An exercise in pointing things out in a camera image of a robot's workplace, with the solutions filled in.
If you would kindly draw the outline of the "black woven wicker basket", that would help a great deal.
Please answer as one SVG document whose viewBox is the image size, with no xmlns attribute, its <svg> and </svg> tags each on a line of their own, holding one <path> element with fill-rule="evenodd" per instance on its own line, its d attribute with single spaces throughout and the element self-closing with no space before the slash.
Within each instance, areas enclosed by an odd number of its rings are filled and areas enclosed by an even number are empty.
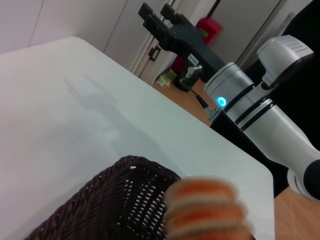
<svg viewBox="0 0 320 240">
<path fill-rule="evenodd" d="M 24 240 L 166 240 L 164 194 L 179 179 L 157 162 L 124 156 Z"/>
</svg>

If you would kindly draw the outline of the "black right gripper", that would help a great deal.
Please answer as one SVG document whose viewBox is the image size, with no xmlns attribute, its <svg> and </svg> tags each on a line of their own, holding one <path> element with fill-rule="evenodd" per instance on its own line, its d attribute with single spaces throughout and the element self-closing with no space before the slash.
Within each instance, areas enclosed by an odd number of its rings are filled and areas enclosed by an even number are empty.
<svg viewBox="0 0 320 240">
<path fill-rule="evenodd" d="M 138 11 L 144 20 L 142 25 L 158 40 L 163 50 L 177 54 L 185 62 L 191 62 L 189 55 L 192 55 L 203 66 L 200 75 L 203 82 L 208 82 L 225 66 L 225 62 L 203 42 L 200 30 L 191 26 L 192 23 L 183 14 L 175 13 L 168 3 L 162 7 L 160 14 L 174 26 L 167 27 L 146 2 Z"/>
</svg>

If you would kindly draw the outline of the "orange striped bread loaf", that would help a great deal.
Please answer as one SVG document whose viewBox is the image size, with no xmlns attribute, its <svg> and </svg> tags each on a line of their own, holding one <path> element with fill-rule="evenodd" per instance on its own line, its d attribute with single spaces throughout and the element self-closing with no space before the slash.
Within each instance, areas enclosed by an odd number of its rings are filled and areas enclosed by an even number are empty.
<svg viewBox="0 0 320 240">
<path fill-rule="evenodd" d="M 215 178 L 189 177 L 165 192 L 166 240 L 256 240 L 236 189 Z"/>
</svg>

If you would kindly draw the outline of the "black robot torso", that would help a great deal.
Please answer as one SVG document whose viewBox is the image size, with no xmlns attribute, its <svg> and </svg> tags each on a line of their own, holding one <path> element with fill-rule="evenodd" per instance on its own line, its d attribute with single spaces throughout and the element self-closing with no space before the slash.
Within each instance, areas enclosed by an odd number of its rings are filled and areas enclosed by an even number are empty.
<svg viewBox="0 0 320 240">
<path fill-rule="evenodd" d="M 303 8 L 283 34 L 305 43 L 314 52 L 314 56 L 290 79 L 272 91 L 270 96 L 320 151 L 320 0 L 312 0 Z M 210 128 L 270 170 L 275 197 L 289 186 L 288 169 L 267 159 L 224 114 L 219 115 Z"/>
</svg>

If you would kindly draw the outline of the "yellow green small boxes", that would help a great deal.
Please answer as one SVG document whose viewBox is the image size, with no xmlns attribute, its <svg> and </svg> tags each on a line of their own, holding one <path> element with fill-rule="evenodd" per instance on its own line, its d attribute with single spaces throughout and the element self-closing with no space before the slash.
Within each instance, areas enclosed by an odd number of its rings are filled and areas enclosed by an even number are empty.
<svg viewBox="0 0 320 240">
<path fill-rule="evenodd" d="M 177 74 L 172 70 L 169 69 L 168 71 L 162 73 L 159 78 L 155 81 L 160 86 L 167 86 L 169 87 L 172 81 L 177 77 Z"/>
</svg>

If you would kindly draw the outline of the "black door latch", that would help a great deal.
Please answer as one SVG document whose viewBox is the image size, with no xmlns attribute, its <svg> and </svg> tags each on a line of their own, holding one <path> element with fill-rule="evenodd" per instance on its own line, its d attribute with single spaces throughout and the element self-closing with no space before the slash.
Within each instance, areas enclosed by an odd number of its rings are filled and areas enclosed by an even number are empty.
<svg viewBox="0 0 320 240">
<path fill-rule="evenodd" d="M 157 45 L 152 47 L 148 52 L 148 60 L 155 62 L 161 50 L 162 49 Z"/>
</svg>

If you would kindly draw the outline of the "red fire extinguisher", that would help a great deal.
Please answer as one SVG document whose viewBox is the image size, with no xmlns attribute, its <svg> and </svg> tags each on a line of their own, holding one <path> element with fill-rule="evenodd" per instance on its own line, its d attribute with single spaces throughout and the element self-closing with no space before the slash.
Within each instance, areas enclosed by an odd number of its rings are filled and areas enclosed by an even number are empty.
<svg viewBox="0 0 320 240">
<path fill-rule="evenodd" d="M 201 31 L 202 40 L 208 46 L 212 40 L 219 34 L 223 27 L 210 17 L 201 18 L 196 28 Z M 185 61 L 177 56 L 171 65 L 171 70 L 176 74 L 180 74 L 185 67 Z"/>
</svg>

